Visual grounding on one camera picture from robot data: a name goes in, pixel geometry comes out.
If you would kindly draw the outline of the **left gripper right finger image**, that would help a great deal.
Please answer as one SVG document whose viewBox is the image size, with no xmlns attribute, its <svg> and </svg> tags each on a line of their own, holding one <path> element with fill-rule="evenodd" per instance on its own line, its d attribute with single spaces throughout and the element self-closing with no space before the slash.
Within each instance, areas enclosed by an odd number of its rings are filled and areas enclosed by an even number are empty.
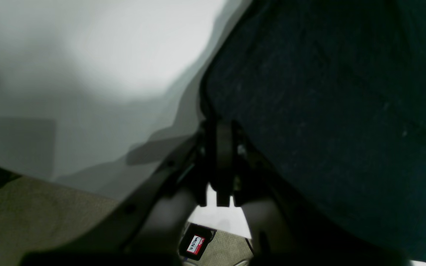
<svg viewBox="0 0 426 266">
<path fill-rule="evenodd" d="M 252 266 L 409 266 L 407 256 L 365 241 L 320 213 L 233 122 L 217 123 L 217 205 L 242 208 Z"/>
</svg>

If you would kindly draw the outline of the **left gripper left finger image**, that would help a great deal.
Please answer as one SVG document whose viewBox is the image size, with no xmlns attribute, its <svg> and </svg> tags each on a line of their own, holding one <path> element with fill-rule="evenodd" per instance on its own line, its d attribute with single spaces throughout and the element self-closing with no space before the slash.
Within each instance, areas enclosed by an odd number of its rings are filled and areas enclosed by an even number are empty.
<svg viewBox="0 0 426 266">
<path fill-rule="evenodd" d="M 217 187 L 217 125 L 203 123 L 113 212 L 53 250 L 26 254 L 22 266 L 181 265 L 179 241 L 207 186 Z"/>
</svg>

